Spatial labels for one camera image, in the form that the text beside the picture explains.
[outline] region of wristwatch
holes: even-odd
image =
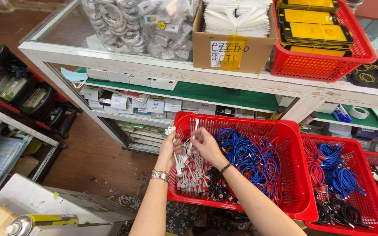
[[[154,172],[151,173],[151,178],[152,179],[164,179],[167,183],[170,181],[170,176],[163,172]]]

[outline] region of tape roll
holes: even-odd
[[[368,110],[365,110],[363,108],[359,107],[352,107],[348,112],[352,117],[355,117],[360,120],[364,120],[367,118],[368,115],[370,115],[370,112]]]

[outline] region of black organizer shelf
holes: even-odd
[[[13,73],[13,67],[21,69],[21,77],[29,76],[29,78],[13,99],[7,102],[0,100],[0,111],[36,131],[50,132],[64,139],[68,138],[68,130],[74,122],[77,113],[81,113],[82,109],[74,106],[57,92],[56,89],[51,87],[50,84],[45,82],[37,73],[15,56],[7,46],[1,45],[0,68],[4,68],[11,76],[18,78],[17,74],[14,75]],[[38,87],[44,88],[47,91],[41,101],[29,113],[19,110],[19,107],[32,95],[34,88]],[[50,113],[56,107],[60,107],[60,110],[55,114],[54,119],[50,119]]]

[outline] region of wooden floor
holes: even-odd
[[[17,48],[18,42],[49,14],[31,10],[0,13],[0,45],[7,45],[29,67],[57,87]],[[123,195],[143,196],[155,156],[122,150],[84,112],[74,121],[64,143],[69,147],[60,152],[43,185],[113,196],[111,200],[114,201]]]

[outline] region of spray can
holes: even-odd
[[[306,118],[304,118],[304,120],[302,122],[300,122],[300,124],[298,125],[299,129],[302,129],[304,128],[305,126],[307,126],[310,122],[312,122],[316,117],[318,116],[318,114],[316,112],[312,112],[310,115],[308,115]]]
[[[5,229],[8,236],[28,236],[35,226],[77,225],[76,215],[21,215]]]
[[[284,108],[276,109],[276,111],[270,116],[269,120],[270,121],[278,120],[281,117],[282,113],[284,113]]]

